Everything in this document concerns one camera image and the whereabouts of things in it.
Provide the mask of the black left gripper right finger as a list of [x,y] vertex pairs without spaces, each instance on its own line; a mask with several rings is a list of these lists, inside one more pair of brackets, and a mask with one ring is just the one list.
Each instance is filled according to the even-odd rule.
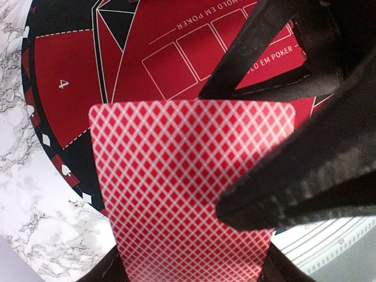
[[296,267],[274,244],[270,244],[260,273],[260,281],[315,282],[314,279]]

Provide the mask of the red playing card deck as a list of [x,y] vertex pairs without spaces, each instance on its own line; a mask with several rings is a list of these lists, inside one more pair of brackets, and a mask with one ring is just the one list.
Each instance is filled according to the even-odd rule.
[[257,281],[273,230],[240,232],[219,197],[294,130],[289,103],[170,100],[89,110],[97,176],[130,281]]

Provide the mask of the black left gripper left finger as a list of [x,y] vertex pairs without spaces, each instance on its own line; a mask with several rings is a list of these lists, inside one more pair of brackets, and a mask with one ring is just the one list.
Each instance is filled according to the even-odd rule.
[[77,282],[125,282],[127,274],[117,247],[108,254]]

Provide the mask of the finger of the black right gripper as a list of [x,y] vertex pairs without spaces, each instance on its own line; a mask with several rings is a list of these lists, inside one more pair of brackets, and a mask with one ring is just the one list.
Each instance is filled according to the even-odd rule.
[[240,231],[375,214],[375,55],[220,198]]
[[375,52],[374,1],[258,1],[243,12],[200,99],[329,96]]

